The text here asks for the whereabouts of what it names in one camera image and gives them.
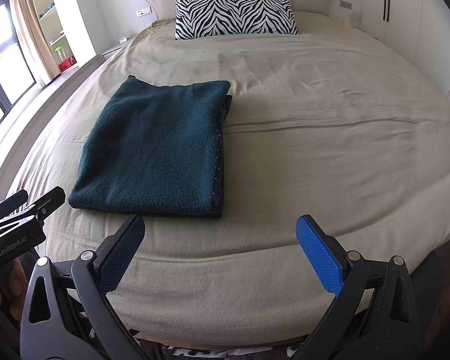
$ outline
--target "dark green towel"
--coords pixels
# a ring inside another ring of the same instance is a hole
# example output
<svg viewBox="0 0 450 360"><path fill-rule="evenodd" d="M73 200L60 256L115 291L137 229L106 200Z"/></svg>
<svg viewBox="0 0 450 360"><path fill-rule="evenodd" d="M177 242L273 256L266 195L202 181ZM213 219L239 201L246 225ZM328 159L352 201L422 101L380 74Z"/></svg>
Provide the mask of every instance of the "dark green towel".
<svg viewBox="0 0 450 360"><path fill-rule="evenodd" d="M129 76L85 142L69 204L219 218L229 89L228 81L156 87Z"/></svg>

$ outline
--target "light switch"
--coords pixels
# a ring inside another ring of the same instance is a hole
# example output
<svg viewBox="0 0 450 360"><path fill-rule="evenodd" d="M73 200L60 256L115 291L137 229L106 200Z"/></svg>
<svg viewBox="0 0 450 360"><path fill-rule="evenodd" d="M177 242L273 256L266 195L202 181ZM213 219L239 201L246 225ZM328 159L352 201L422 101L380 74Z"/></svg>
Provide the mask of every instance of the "light switch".
<svg viewBox="0 0 450 360"><path fill-rule="evenodd" d="M137 11L137 17L142 17L148 15L149 13L152 13L152 8L146 7Z"/></svg>

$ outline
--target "pillow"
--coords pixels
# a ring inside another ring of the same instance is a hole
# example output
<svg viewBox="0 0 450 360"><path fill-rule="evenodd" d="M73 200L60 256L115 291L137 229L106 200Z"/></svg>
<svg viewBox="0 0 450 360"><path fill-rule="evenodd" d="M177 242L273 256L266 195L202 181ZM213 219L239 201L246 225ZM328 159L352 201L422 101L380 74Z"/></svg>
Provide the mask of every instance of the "pillow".
<svg viewBox="0 0 450 360"><path fill-rule="evenodd" d="M175 39L299 34L290 0L175 0L175 6Z"/></svg>

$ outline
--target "patterned fabric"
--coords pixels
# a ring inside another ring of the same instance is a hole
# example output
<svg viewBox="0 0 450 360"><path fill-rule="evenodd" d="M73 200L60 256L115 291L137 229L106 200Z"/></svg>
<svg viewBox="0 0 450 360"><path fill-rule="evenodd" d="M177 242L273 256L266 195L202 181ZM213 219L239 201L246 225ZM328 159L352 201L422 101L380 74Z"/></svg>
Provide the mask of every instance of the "patterned fabric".
<svg viewBox="0 0 450 360"><path fill-rule="evenodd" d="M302 342L295 344L233 349L225 352L197 349L182 349L165 346L156 342L137 339L142 351L151 360L289 360L298 350Z"/></svg>
<svg viewBox="0 0 450 360"><path fill-rule="evenodd" d="M175 39L213 35L298 35L290 0L175 0Z"/></svg>

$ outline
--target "mattress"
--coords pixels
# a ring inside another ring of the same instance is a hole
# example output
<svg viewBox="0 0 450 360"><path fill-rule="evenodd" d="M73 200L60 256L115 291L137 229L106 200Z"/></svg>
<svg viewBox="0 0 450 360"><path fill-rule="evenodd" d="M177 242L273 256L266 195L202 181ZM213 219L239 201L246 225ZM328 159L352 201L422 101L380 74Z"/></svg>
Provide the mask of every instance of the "mattress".
<svg viewBox="0 0 450 360"><path fill-rule="evenodd" d="M411 271L450 239L450 104L378 40L323 15L295 18L300 36L197 40L174 40L174 22L158 22L63 105L10 189L30 200L56 185L70 193L87 135L129 74L157 86L231 82L223 217L146 217L144 242L108 294L152 340L238 347L309 333L332 295L295 239L303 214L346 250L398 254ZM40 254L75 259L124 220L63 205Z"/></svg>

